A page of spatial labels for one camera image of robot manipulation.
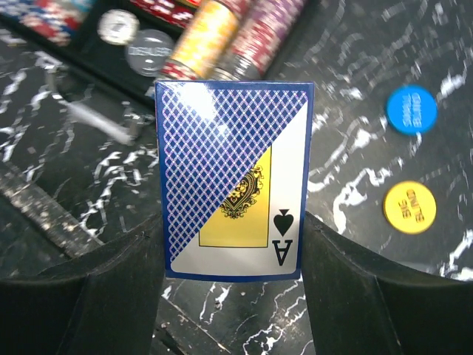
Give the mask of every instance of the spade symbol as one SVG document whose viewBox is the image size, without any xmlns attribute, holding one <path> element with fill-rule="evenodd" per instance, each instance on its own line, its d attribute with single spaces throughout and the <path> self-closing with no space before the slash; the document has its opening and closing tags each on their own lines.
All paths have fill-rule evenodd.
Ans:
<svg viewBox="0 0 473 355">
<path fill-rule="evenodd" d="M 280 209 L 280 212 L 281 214 L 274 216 L 273 222 L 281 236 L 284 237 L 284 234 L 293 225 L 294 217 L 291 214 L 287 214 L 289 212 L 288 209 Z"/>
</svg>

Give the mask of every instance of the gray disc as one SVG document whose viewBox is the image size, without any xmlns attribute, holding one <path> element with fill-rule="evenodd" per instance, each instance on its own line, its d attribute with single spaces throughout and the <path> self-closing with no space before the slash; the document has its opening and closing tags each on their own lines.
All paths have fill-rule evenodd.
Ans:
<svg viewBox="0 0 473 355">
<path fill-rule="evenodd" d="M 164 32 L 142 30 L 126 49 L 126 61 L 138 74 L 155 77 L 171 55 L 174 42 Z"/>
</svg>

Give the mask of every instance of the yellow poker chip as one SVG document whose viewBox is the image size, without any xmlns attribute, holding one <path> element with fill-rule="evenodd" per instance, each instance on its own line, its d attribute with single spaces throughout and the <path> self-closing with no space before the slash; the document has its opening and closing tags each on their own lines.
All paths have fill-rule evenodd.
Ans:
<svg viewBox="0 0 473 355">
<path fill-rule="evenodd" d="M 437 204 L 428 188 L 416 181 L 394 185 L 384 198 L 384 215 L 391 225 L 406 234 L 426 231 L 435 220 Z"/>
</svg>

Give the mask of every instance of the playing card box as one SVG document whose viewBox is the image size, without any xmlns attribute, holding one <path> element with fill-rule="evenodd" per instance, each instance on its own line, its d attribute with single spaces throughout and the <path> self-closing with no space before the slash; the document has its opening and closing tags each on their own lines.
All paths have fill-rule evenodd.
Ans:
<svg viewBox="0 0 473 355">
<path fill-rule="evenodd" d="M 161 81 L 168 277 L 299 278 L 313 83 Z"/>
</svg>

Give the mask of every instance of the white poker chip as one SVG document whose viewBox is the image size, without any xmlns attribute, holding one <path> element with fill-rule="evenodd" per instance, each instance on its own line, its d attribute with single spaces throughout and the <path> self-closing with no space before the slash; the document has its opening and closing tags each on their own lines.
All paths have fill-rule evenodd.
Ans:
<svg viewBox="0 0 473 355">
<path fill-rule="evenodd" d="M 140 21 L 135 15 L 115 9 L 102 15 L 97 33 L 106 43 L 124 46 L 135 38 L 139 28 Z"/>
</svg>

